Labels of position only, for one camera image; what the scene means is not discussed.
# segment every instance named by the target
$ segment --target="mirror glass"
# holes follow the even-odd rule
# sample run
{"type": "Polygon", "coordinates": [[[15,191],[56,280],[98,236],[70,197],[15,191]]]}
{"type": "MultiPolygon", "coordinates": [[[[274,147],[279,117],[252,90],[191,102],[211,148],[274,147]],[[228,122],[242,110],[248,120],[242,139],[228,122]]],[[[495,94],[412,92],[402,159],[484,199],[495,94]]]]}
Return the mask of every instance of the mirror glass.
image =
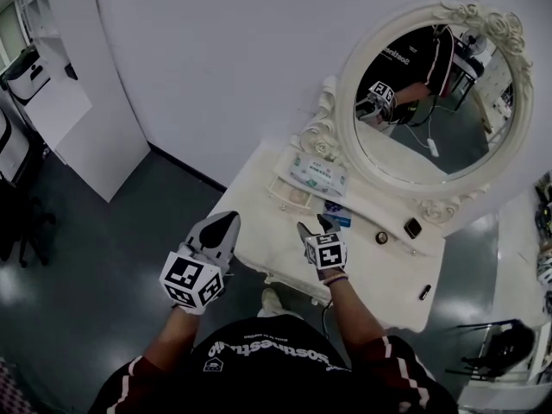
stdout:
{"type": "Polygon", "coordinates": [[[433,25],[403,35],[366,69],[354,128],[383,172],[440,184],[488,160],[507,136],[515,94],[504,55],[477,29],[433,25]]]}

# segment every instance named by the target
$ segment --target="mirror frame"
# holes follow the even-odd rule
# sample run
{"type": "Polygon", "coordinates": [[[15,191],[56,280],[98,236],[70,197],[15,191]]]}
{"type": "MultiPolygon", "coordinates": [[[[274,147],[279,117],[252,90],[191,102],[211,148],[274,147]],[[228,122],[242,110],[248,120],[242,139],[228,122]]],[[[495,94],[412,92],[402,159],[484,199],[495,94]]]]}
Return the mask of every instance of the mirror frame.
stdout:
{"type": "Polygon", "coordinates": [[[446,222],[461,202],[486,191],[488,183],[504,171],[523,144],[533,106],[531,67],[532,63],[525,55],[523,27],[514,14],[502,14],[479,3],[418,5],[384,20],[375,29],[375,34],[361,41],[348,58],[341,80],[327,78],[324,81],[320,113],[301,134],[300,146],[305,152],[353,166],[365,180],[383,191],[415,199],[424,219],[434,223],[446,222]],[[499,148],[473,171],[441,184],[414,184],[388,175],[368,158],[369,149],[363,149],[356,136],[354,101],[364,72],[381,50],[412,30],[444,23],[478,28],[505,56],[514,85],[514,121],[499,148]]]}

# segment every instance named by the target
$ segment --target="white stripe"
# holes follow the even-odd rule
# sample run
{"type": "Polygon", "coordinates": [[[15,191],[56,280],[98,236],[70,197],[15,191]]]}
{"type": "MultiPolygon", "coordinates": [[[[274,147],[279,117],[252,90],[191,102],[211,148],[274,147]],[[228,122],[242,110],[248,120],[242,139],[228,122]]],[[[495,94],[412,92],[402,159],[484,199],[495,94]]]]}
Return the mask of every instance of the white stripe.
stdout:
{"type": "Polygon", "coordinates": [[[130,362],[129,365],[129,374],[134,377],[135,375],[135,365],[138,363],[138,361],[141,359],[141,356],[139,355],[136,357],[132,362],[130,362]]]}
{"type": "Polygon", "coordinates": [[[119,405],[120,403],[122,403],[124,401],[124,399],[126,399],[127,396],[129,395],[129,378],[130,378],[130,376],[134,376],[135,365],[140,359],[141,359],[141,356],[139,355],[132,362],[130,362],[129,375],[128,376],[124,375],[122,377],[121,397],[117,400],[116,404],[114,404],[113,406],[111,406],[110,408],[107,409],[107,414],[115,414],[116,406],[119,405]]]}
{"type": "Polygon", "coordinates": [[[441,88],[441,91],[439,92],[439,96],[442,95],[442,92],[445,90],[445,86],[447,85],[447,81],[449,81],[450,67],[452,66],[452,59],[455,56],[455,38],[452,35],[452,31],[450,30],[450,28],[447,28],[447,30],[448,30],[448,33],[450,34],[450,40],[452,41],[452,48],[450,51],[450,61],[448,62],[447,74],[445,75],[445,78],[442,80],[442,88],[441,88]]]}
{"type": "Polygon", "coordinates": [[[420,394],[420,406],[425,409],[428,402],[430,401],[430,393],[426,388],[418,387],[417,382],[414,379],[411,379],[408,377],[408,371],[406,370],[406,362],[405,359],[402,357],[397,358],[398,361],[398,369],[400,371],[400,377],[402,377],[405,380],[408,380],[409,385],[411,388],[417,389],[418,393],[420,394]]]}
{"type": "Polygon", "coordinates": [[[389,343],[387,336],[383,336],[381,339],[383,340],[383,344],[386,346],[386,359],[389,359],[391,357],[391,343],[389,343]]]}
{"type": "Polygon", "coordinates": [[[441,41],[437,39],[437,48],[435,50],[435,58],[433,59],[433,64],[431,65],[430,73],[428,73],[427,81],[425,82],[425,85],[427,86],[430,83],[431,74],[433,73],[433,70],[435,69],[435,63],[437,62],[437,58],[439,57],[439,47],[441,46],[441,41]]]}
{"type": "MultiPolygon", "coordinates": [[[[450,67],[452,66],[452,59],[455,56],[455,38],[452,35],[452,31],[450,28],[447,28],[448,33],[450,34],[450,40],[452,41],[452,48],[450,51],[450,60],[448,61],[448,69],[447,73],[445,74],[445,78],[442,80],[442,86],[441,90],[439,91],[439,96],[442,95],[442,92],[445,90],[445,86],[447,85],[447,80],[449,79],[450,74],[450,67]]],[[[437,62],[437,59],[439,57],[439,48],[441,46],[441,41],[437,39],[437,49],[435,53],[435,58],[433,60],[433,64],[431,65],[430,73],[428,74],[427,81],[425,82],[425,85],[427,86],[430,83],[431,74],[433,73],[433,70],[435,69],[435,64],[437,62]]]]}

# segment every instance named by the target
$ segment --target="black phone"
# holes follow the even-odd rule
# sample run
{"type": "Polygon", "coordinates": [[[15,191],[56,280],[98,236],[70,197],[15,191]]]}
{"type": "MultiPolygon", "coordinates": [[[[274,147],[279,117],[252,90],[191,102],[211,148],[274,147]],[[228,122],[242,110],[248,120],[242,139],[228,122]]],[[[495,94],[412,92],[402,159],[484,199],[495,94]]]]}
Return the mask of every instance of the black phone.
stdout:
{"type": "Polygon", "coordinates": [[[405,224],[405,231],[411,239],[415,239],[422,231],[422,226],[416,218],[412,218],[405,224]]]}

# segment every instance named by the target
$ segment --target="white vanity table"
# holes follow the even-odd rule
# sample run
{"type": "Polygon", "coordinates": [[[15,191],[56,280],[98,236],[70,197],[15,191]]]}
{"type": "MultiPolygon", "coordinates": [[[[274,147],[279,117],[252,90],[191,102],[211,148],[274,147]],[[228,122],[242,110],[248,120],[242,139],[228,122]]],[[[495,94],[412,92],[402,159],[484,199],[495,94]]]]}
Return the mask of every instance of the white vanity table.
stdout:
{"type": "Polygon", "coordinates": [[[488,183],[517,153],[529,126],[531,63],[524,56],[522,33],[515,15],[501,15],[477,3],[429,3],[387,21],[353,51],[340,78],[324,80],[320,111],[303,132],[289,143],[263,141],[211,212],[240,213],[236,257],[267,273],[267,282],[279,281],[328,302],[329,290],[304,257],[297,223],[322,233],[316,214],[323,212],[324,200],[329,199],[353,213],[351,227],[342,229],[342,237],[348,247],[346,272],[362,301],[385,326],[422,331],[441,270],[442,225],[464,202],[486,192],[488,183]],[[460,171],[445,172],[427,155],[392,136],[357,127],[355,105],[359,83],[380,51],[415,29],[452,23],[480,29],[504,54],[516,101],[510,131],[499,146],[460,171]],[[360,129],[365,135],[357,135],[360,129]],[[287,169],[298,153],[345,168],[344,195],[329,197],[289,176],[287,169]],[[404,229],[411,218],[422,226],[415,239],[404,229]],[[389,236],[384,245],[375,240],[380,231],[389,236]],[[427,285],[431,291],[422,301],[419,297],[427,285]]]}
{"type": "MultiPolygon", "coordinates": [[[[298,221],[313,231],[322,231],[316,216],[282,210],[281,203],[268,196],[267,187],[275,177],[271,167],[282,149],[282,143],[263,141],[211,214],[226,210],[240,213],[235,256],[241,262],[327,302],[329,290],[318,280],[315,268],[307,264],[297,231],[298,221]]],[[[315,213],[322,212],[322,207],[322,200],[312,206],[315,213]]],[[[348,246],[346,271],[362,301],[384,325],[421,331],[433,302],[444,240],[436,238],[431,256],[412,255],[397,241],[379,246],[374,239],[379,231],[380,227],[359,215],[353,216],[349,229],[342,229],[348,246]],[[420,301],[426,285],[432,290],[420,301]]]]}

